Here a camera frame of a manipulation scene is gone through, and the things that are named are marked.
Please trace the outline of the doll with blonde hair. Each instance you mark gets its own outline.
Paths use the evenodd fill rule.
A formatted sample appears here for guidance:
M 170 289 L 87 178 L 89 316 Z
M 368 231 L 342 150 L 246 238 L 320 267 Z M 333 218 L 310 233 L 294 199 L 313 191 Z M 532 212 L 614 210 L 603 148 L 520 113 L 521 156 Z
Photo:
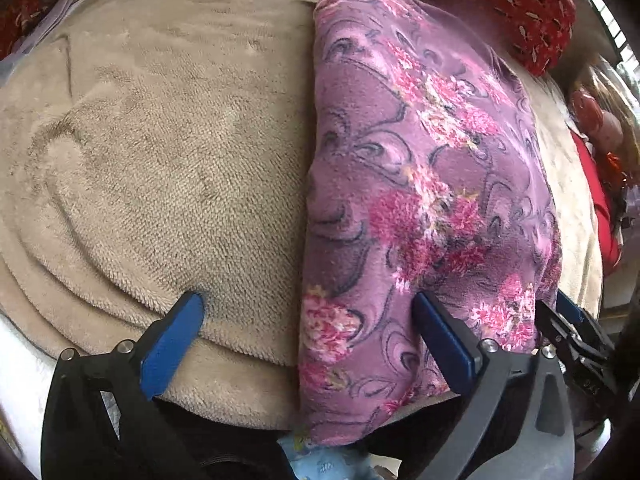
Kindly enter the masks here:
M 570 87 L 570 110 L 578 128 L 602 155 L 620 183 L 639 183 L 639 101 L 622 76 L 597 56 Z

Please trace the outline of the purple floral garment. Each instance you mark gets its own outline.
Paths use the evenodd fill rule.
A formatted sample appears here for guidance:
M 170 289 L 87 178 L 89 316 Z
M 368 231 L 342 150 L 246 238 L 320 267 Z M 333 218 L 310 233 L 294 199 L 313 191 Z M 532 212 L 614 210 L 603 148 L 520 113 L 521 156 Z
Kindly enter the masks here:
M 314 26 L 298 371 L 306 434 L 334 446 L 446 393 L 417 292 L 529 352 L 562 252 L 527 96 L 468 26 L 418 0 L 319 0 Z

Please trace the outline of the red cloth beside bed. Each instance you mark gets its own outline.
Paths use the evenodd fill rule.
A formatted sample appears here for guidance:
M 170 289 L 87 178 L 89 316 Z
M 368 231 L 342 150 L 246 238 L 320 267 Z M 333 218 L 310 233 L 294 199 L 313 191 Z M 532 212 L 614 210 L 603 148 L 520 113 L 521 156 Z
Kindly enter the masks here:
M 582 171 L 588 182 L 594 212 L 598 220 L 598 241 L 602 257 L 603 275 L 609 276 L 614 273 L 622 256 L 620 244 L 618 244 L 614 236 L 610 203 L 599 179 L 596 163 L 592 159 L 587 145 L 578 134 L 571 132 L 570 135 L 577 148 Z

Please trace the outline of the black garment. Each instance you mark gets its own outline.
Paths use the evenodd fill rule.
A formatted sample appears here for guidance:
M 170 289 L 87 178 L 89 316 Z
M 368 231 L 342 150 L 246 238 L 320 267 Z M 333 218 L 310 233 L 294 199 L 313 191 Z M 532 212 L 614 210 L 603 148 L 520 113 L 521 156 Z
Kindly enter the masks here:
M 155 406 L 208 478 L 296 479 L 278 445 L 287 436 L 284 432 L 211 422 L 165 401 L 156 401 Z M 355 444 L 371 455 L 372 463 L 375 455 L 394 458 L 400 461 L 402 478 L 416 478 L 442 444 L 460 408 L 458 398 L 421 408 Z

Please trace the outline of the light blue printed cloth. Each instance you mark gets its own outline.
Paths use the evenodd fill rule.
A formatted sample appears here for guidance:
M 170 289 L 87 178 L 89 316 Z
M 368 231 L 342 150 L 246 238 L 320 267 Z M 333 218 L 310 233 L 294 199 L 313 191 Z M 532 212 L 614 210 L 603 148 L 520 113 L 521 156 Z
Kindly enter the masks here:
M 323 446 L 309 438 L 288 434 L 278 440 L 296 479 L 384 479 L 387 470 L 372 463 L 371 455 L 356 444 Z

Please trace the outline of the beige fleece blanket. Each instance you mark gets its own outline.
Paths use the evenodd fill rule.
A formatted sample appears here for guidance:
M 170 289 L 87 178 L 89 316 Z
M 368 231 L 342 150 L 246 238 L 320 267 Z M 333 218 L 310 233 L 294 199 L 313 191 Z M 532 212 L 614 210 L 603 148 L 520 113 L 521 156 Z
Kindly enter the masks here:
M 1 88 L 1 309 L 33 344 L 106 351 L 192 290 L 205 321 L 167 399 L 306 434 L 318 1 L 84 0 L 21 60 Z M 553 82 L 530 76 L 477 10 L 418 1 L 518 77 L 560 230 L 556 293 L 598 314 L 596 215 Z

